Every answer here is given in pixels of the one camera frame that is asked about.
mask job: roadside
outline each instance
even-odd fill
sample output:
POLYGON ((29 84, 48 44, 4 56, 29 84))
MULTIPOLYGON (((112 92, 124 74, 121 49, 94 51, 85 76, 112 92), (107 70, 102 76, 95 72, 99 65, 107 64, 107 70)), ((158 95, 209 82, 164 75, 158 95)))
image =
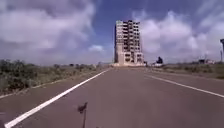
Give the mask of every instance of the roadside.
POLYGON ((224 79, 224 64, 167 64, 162 67, 150 67, 150 70, 175 74, 186 74, 205 78, 224 79))
POLYGON ((55 95, 73 87, 74 85, 98 74, 104 69, 82 74, 53 84, 46 84, 38 88, 27 89, 21 93, 0 99, 0 119, 8 122, 14 117, 36 107, 40 103, 49 100, 55 95))
POLYGON ((0 97, 100 70, 102 66, 69 64, 41 66, 23 61, 0 60, 0 97))

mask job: tall building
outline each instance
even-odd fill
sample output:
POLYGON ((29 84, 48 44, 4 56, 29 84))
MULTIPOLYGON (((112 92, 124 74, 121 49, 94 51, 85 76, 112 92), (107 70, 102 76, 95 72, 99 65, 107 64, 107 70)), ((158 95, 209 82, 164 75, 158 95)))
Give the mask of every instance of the tall building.
POLYGON ((144 65, 139 24, 132 20, 116 21, 114 62, 117 66, 144 65))

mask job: white road line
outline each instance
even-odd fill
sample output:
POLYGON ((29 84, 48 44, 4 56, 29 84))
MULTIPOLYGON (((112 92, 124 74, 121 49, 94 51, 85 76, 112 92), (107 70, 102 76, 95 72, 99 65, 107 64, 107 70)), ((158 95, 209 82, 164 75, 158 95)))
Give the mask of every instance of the white road line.
POLYGON ((44 107, 50 105, 50 104, 53 103, 54 101, 56 101, 56 100, 58 100, 59 98, 65 96, 66 94, 70 93, 71 91, 73 91, 74 89, 78 88, 79 86, 85 84, 86 82, 88 82, 88 81, 90 81, 90 80, 92 80, 92 79, 98 77, 99 75, 101 75, 101 74, 103 74, 103 73, 105 73, 105 72, 107 72, 107 71, 108 71, 108 70, 103 71, 103 72, 101 72, 101 73, 99 73, 99 74, 97 74, 97 75, 95 75, 95 76, 93 76, 93 77, 91 77, 91 78, 89 78, 89 79, 87 79, 87 80, 85 80, 85 81, 83 81, 83 82, 81 82, 81 83, 79 83, 79 84, 73 86, 72 88, 70 88, 70 89, 68 89, 68 90, 66 90, 66 91, 64 91, 64 92, 62 92, 61 94, 59 94, 59 95, 53 97, 52 99, 50 99, 50 100, 48 100, 48 101, 45 101, 44 103, 40 104, 39 106, 37 106, 37 107, 31 109, 30 111, 28 111, 28 112, 26 112, 26 113, 24 113, 24 114, 22 114, 22 115, 16 117, 14 120, 12 120, 12 121, 6 123, 6 124, 5 124, 5 127, 6 127, 6 128, 11 128, 11 127, 15 126, 16 124, 18 124, 19 122, 23 121, 23 120, 26 119, 27 117, 29 117, 29 116, 33 115, 34 113, 40 111, 40 110, 43 109, 44 107))
POLYGON ((167 80, 167 79, 163 79, 163 78, 159 78, 159 77, 155 77, 155 76, 148 76, 148 77, 151 77, 151 78, 156 79, 156 80, 164 81, 164 82, 167 82, 167 83, 179 85, 179 86, 182 86, 182 87, 185 87, 185 88, 190 88, 190 89, 193 89, 193 90, 197 90, 197 91, 200 91, 200 92, 204 92, 204 93, 207 93, 207 94, 211 94, 211 95, 214 95, 214 96, 218 96, 218 97, 224 98, 224 95, 221 95, 221 94, 218 94, 218 93, 215 93, 215 92, 210 92, 210 91, 206 91, 206 90, 203 90, 203 89, 187 86, 187 85, 184 85, 184 84, 180 84, 180 83, 177 83, 177 82, 174 82, 174 81, 171 81, 171 80, 167 80))

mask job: grass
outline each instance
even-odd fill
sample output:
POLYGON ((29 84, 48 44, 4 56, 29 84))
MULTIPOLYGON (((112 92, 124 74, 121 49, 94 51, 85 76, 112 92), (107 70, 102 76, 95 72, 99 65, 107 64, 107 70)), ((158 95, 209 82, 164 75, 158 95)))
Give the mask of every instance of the grass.
POLYGON ((23 61, 0 60, 0 95, 69 78, 100 67, 85 64, 38 66, 23 61))
POLYGON ((197 64, 197 63, 178 63, 168 64, 162 67, 164 71, 174 73, 200 74, 202 76, 213 76, 218 79, 224 79, 224 64, 197 64))

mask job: blue sky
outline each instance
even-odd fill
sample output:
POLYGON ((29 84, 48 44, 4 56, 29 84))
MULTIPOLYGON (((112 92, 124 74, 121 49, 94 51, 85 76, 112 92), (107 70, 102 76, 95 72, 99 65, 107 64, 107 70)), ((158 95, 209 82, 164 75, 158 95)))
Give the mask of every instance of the blue sky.
POLYGON ((0 59, 113 60, 116 20, 141 22, 145 60, 220 60, 222 0, 0 0, 0 59))

